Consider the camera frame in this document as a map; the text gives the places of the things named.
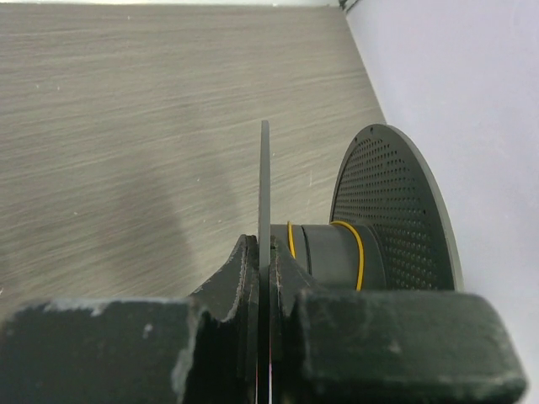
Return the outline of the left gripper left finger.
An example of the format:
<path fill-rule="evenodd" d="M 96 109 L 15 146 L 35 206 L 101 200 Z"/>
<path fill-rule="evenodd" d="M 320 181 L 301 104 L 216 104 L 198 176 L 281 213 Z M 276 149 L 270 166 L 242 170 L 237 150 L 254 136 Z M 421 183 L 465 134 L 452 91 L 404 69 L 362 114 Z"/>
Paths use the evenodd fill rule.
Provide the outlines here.
<path fill-rule="evenodd" d="M 258 243 L 183 299 L 50 299 L 1 325 L 4 403 L 252 403 Z"/>

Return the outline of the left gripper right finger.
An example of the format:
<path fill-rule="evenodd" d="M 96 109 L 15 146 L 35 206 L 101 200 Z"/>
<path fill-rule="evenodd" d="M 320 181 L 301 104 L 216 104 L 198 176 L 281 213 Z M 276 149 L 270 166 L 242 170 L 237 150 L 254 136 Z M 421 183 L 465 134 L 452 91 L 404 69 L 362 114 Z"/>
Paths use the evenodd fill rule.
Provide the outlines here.
<path fill-rule="evenodd" d="M 498 312 L 450 291 L 326 290 L 274 240 L 276 403 L 515 403 L 527 378 Z"/>

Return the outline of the grey perforated cable spool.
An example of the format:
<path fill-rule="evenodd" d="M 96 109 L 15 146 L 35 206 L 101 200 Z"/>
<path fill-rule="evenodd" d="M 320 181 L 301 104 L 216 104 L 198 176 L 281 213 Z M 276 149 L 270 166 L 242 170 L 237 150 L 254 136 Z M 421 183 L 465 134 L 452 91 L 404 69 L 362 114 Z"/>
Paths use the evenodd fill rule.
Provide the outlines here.
<path fill-rule="evenodd" d="M 350 143 L 324 225 L 270 219 L 270 128 L 261 125 L 259 164 L 258 316 L 255 400 L 272 398 L 272 342 L 280 314 L 272 285 L 272 246 L 280 240 L 326 290 L 462 289 L 451 223 L 425 159 L 402 131 L 370 125 Z"/>

